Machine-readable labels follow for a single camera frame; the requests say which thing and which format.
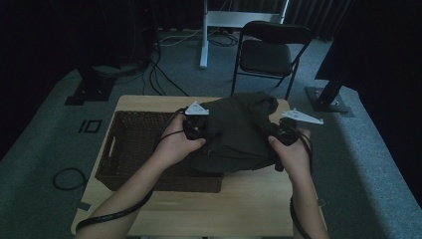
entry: black controller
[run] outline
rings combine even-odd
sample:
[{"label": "black controller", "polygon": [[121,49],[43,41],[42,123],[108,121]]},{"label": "black controller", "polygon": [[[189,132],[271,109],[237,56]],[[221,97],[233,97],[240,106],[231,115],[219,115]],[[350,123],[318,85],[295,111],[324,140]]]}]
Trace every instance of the black controller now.
[{"label": "black controller", "polygon": [[205,131],[206,116],[186,116],[183,122],[183,130],[188,139],[205,138],[207,141],[210,134]]},{"label": "black controller", "polygon": [[[297,122],[294,119],[290,118],[281,118],[279,120],[279,125],[274,124],[273,130],[264,130],[266,136],[271,135],[276,137],[282,144],[289,146],[296,142],[300,134],[296,130]],[[283,171],[284,168],[280,160],[276,160],[275,163],[276,171]]]},{"label": "black controller", "polygon": [[294,119],[282,118],[279,121],[279,128],[273,134],[282,144],[289,146],[299,139],[296,130],[297,122]]}]

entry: brown wicker tray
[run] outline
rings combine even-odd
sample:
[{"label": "brown wicker tray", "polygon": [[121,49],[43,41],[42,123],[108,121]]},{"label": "brown wicker tray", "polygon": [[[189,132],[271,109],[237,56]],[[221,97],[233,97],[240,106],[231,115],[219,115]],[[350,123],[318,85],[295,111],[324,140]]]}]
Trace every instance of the brown wicker tray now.
[{"label": "brown wicker tray", "polygon": [[[151,156],[156,138],[172,113],[115,112],[106,137],[96,179],[112,191],[118,190]],[[156,191],[219,192],[223,173],[190,167],[189,156],[167,168]]]}]

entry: desk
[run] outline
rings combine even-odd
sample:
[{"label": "desk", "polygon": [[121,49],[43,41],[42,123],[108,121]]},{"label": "desk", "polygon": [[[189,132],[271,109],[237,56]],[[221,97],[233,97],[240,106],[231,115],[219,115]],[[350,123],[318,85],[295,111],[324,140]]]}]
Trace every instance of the desk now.
[{"label": "desk", "polygon": [[[215,100],[217,98],[123,96],[115,110],[173,113],[194,101]],[[271,121],[277,122],[281,112],[288,110],[289,104],[279,100],[277,111],[270,116]],[[111,191],[95,179],[105,143],[106,138],[82,198],[91,209],[78,209],[73,233],[76,225],[111,195]],[[291,196],[288,175],[276,172],[273,166],[226,173],[219,193],[155,191],[140,210],[129,235],[292,236]]]},{"label": "desk", "polygon": [[205,69],[208,65],[208,27],[234,27],[243,28],[245,24],[254,20],[283,23],[289,0],[283,2],[280,14],[275,13],[252,13],[252,12],[225,12],[208,11],[208,0],[204,0],[203,39],[200,68]]}]

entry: dark green cloth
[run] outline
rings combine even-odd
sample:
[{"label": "dark green cloth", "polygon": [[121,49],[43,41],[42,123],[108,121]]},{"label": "dark green cloth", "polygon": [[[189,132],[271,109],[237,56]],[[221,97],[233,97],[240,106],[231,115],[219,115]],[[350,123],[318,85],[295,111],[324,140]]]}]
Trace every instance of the dark green cloth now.
[{"label": "dark green cloth", "polygon": [[238,93],[201,104],[210,112],[202,130],[215,137],[191,153],[191,166],[209,172],[235,172],[274,164],[277,157],[263,128],[274,128],[269,115],[278,105],[277,99],[263,92]]}]

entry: metal stand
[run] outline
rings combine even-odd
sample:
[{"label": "metal stand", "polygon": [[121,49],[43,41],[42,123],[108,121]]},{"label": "metal stand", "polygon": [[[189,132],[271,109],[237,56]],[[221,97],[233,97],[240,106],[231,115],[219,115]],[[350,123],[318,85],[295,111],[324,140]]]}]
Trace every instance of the metal stand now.
[{"label": "metal stand", "polygon": [[327,104],[319,100],[324,88],[306,87],[305,90],[315,112],[340,113],[345,118],[354,118],[351,108],[344,105],[340,95],[337,95],[331,103]]},{"label": "metal stand", "polygon": [[86,101],[108,101],[116,78],[99,76],[92,68],[85,70],[78,69],[83,79],[74,95],[66,99],[65,106],[82,106]]}]

